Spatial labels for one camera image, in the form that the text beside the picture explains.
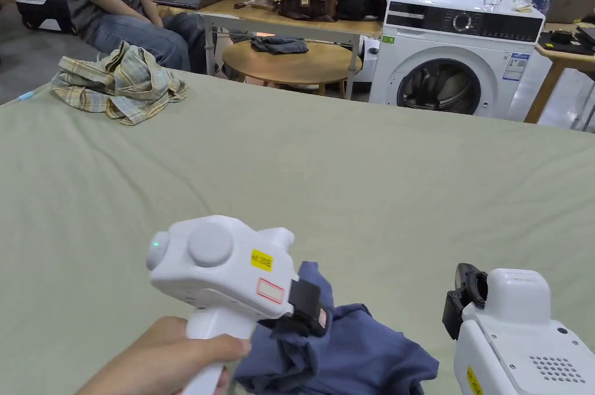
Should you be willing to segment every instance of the round wooden table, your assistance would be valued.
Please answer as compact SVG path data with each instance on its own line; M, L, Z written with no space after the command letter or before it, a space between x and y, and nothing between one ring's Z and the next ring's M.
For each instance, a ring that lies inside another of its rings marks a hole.
M349 74L351 51L339 45L307 42L306 53L270 54L256 51L250 41L231 45L223 52L223 62L246 76L283 85L318 85L318 94L325 95L325 84L339 83L341 97L345 97L345 79ZM362 61L357 58L357 71Z

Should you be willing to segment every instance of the human hand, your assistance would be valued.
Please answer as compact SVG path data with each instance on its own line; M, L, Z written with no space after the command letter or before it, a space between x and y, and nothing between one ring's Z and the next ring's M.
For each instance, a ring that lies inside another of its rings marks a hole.
M185 327L185 319L159 319L77 395L172 395L179 393L204 367L239 360L250 351L249 341L228 335L187 339ZM224 370L216 395L223 395L227 382Z

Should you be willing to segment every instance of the washing machine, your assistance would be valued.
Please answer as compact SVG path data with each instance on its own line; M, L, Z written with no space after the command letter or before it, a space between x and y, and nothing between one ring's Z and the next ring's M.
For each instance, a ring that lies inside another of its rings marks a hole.
M544 24L518 0L389 0L370 102L506 118Z

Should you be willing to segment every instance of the seated person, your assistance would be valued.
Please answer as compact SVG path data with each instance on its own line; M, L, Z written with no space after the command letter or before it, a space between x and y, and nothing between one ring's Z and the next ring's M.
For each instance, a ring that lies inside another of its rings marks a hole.
M145 48L163 67L204 73L202 18L182 13L162 20L151 0L68 0L80 37L103 53L122 41Z

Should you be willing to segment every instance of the green bedsheet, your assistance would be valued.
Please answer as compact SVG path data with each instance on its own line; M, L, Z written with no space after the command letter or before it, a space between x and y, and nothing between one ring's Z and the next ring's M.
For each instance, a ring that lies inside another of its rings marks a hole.
M73 393L156 318L149 284L175 221L224 214L296 235L338 304L363 302L440 360L459 262L541 272L553 315L595 347L595 137L184 75L182 103L136 127L47 89L0 108L2 393Z

